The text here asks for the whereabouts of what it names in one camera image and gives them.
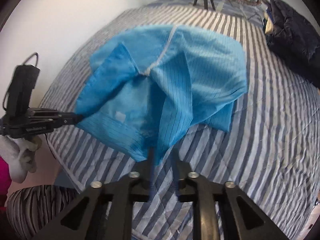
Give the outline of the pink left sleeve forearm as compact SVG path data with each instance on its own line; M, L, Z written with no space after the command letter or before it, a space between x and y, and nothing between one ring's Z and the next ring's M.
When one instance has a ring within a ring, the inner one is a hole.
M9 165L0 157L0 206L4 207L7 200L8 190L11 186Z

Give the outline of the left hand white glove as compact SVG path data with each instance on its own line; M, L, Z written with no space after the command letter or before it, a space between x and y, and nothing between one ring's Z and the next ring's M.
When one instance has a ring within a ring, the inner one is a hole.
M1 135L1 157L9 166L12 181L21 184L25 181L28 173L36 172L35 153L41 145L42 140L39 136L27 140Z

